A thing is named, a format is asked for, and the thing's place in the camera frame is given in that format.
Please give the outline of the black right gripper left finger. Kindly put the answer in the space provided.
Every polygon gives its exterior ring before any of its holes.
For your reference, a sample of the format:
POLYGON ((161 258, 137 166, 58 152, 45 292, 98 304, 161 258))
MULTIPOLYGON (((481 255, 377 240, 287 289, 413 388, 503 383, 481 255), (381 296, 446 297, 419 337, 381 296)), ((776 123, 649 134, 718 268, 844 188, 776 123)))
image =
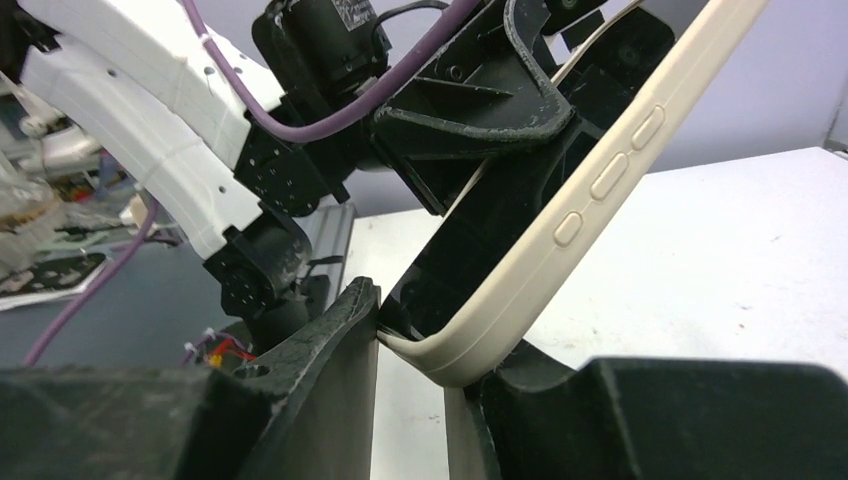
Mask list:
POLYGON ((330 308, 234 372, 209 367, 1 373, 5 479, 366 479, 381 292, 330 308))

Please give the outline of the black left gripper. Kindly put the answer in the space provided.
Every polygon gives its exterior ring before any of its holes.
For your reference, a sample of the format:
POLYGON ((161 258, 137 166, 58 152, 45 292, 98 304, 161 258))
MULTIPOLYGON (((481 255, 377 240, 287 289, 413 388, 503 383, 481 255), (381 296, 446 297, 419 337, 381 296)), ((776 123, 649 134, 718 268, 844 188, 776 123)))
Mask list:
POLYGON ((423 207, 446 213, 481 161, 570 118, 609 128, 676 40, 646 4, 490 1, 375 113, 371 141, 423 207))

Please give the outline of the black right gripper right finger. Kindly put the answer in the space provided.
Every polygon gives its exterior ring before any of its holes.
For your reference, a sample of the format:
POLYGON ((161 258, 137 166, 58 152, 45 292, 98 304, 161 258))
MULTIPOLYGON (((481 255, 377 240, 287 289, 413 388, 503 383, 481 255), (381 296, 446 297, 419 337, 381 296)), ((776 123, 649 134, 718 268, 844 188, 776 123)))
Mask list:
POLYGON ((599 357, 529 343, 444 393, 453 479, 843 479, 847 385, 810 364, 599 357))

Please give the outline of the phone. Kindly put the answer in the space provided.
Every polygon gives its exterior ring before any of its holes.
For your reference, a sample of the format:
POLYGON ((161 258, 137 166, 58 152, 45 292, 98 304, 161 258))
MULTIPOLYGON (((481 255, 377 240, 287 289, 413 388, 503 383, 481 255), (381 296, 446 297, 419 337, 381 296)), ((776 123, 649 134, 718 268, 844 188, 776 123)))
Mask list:
POLYGON ((634 1, 553 76, 564 126, 485 161, 384 299, 378 340, 467 386, 521 341, 666 149, 762 1, 634 1))

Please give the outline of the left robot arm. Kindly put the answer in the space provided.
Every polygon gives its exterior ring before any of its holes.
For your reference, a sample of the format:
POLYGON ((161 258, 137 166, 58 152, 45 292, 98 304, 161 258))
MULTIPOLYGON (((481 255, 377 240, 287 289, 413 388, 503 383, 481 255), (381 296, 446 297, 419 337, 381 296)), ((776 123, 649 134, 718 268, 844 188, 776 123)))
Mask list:
POLYGON ((265 196, 237 174, 249 137, 261 133, 259 109, 299 101, 321 80, 349 88, 375 79, 377 91, 331 108, 304 126, 275 128, 268 153, 296 143, 337 139, 438 53, 457 43, 482 1, 454 1, 392 68, 388 41, 366 1, 315 1, 308 31, 343 50, 328 73, 294 43, 281 60, 257 63, 209 29, 192 2, 5 1, 1 5, 1 74, 29 113, 25 133, 47 137, 75 123, 112 154, 176 219, 195 252, 209 259, 229 227, 260 215, 265 196))

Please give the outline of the aluminium frame rail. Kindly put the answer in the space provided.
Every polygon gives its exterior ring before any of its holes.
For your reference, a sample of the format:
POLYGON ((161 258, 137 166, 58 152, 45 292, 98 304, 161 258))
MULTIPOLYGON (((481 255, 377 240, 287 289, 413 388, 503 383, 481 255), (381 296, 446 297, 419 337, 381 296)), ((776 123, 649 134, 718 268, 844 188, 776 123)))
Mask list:
POLYGON ((312 244, 312 258, 299 275, 310 314, 326 311, 344 287, 344 272, 357 210, 353 203, 326 205, 299 220, 312 244))

